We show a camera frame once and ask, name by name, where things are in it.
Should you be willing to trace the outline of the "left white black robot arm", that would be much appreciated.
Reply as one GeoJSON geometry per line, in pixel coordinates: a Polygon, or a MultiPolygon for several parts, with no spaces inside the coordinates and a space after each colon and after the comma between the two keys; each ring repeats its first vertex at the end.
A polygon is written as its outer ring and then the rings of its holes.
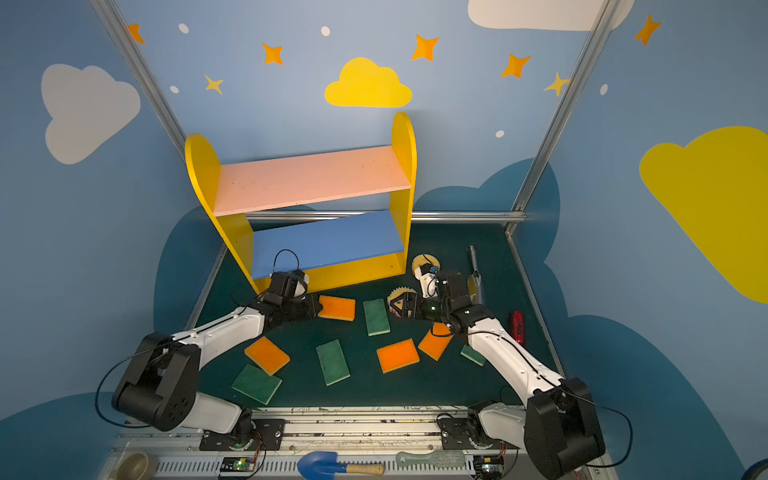
{"type": "Polygon", "coordinates": [[[159,431],[177,427],[235,437],[252,437],[251,411],[202,393],[199,372],[247,340],[259,339],[286,322],[315,317],[321,306],[309,293],[301,270],[275,272],[267,290],[250,304],[202,327],[168,336],[145,336],[111,399],[112,408],[159,431]]]}

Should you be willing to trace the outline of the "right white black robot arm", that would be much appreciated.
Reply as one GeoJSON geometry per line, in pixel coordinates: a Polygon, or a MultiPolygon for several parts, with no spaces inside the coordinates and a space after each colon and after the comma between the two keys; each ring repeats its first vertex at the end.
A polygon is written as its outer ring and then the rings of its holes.
{"type": "Polygon", "coordinates": [[[471,300],[459,272],[427,273],[419,282],[419,292],[393,290],[386,300],[390,311],[446,326],[482,355],[522,402],[520,408],[496,402],[477,411],[485,436],[523,448],[547,479],[605,454],[596,404],[583,381],[562,377],[514,340],[486,306],[471,300]]]}

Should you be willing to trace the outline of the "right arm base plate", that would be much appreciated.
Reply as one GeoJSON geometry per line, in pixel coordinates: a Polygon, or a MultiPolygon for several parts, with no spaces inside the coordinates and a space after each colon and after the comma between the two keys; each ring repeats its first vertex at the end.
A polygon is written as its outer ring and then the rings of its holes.
{"type": "Polygon", "coordinates": [[[502,442],[480,429],[478,420],[440,413],[435,419],[443,450],[500,450],[502,442]]]}

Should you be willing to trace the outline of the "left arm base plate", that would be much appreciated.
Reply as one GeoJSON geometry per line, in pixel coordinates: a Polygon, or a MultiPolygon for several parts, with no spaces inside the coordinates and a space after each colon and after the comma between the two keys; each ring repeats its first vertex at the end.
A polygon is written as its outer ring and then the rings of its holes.
{"type": "Polygon", "coordinates": [[[250,425],[236,425],[227,434],[205,430],[199,444],[204,452],[256,451],[258,447],[277,451],[281,447],[286,421],[279,418],[252,418],[250,425]]]}

